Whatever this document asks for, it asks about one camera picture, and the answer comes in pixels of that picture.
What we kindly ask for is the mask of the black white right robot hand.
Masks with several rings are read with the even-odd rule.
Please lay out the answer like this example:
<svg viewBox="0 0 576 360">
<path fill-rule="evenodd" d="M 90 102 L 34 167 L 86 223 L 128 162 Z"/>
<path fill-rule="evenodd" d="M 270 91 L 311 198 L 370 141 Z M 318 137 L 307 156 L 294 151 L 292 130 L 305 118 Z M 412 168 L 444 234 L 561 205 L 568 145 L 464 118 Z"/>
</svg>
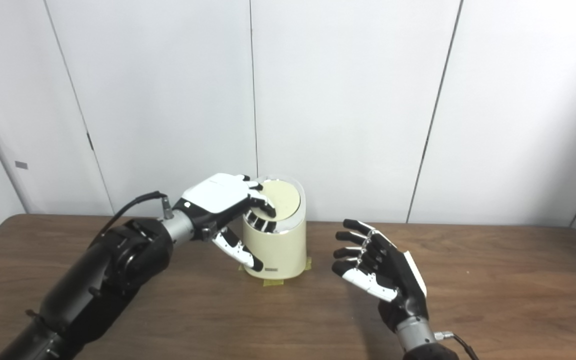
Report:
<svg viewBox="0 0 576 360">
<path fill-rule="evenodd" d="M 426 286 L 409 251 L 401 251 L 377 228 L 344 219 L 336 240 L 353 243 L 333 252 L 332 271 L 379 299 L 383 323 L 396 332 L 404 321 L 428 321 Z"/>
</svg>

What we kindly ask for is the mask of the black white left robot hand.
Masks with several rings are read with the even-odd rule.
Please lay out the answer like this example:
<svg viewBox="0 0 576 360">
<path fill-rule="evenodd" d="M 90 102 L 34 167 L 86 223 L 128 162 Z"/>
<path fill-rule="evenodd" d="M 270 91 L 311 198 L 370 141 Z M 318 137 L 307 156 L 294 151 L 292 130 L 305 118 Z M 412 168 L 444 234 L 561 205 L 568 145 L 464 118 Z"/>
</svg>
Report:
<svg viewBox="0 0 576 360">
<path fill-rule="evenodd" d="M 254 272 L 263 270 L 259 260 L 228 227 L 235 219 L 259 208 L 270 218 L 274 203 L 262 194 L 263 185 L 246 175 L 217 173 L 186 189 L 163 226 L 174 246 L 190 240 L 215 244 L 224 253 Z"/>
</svg>

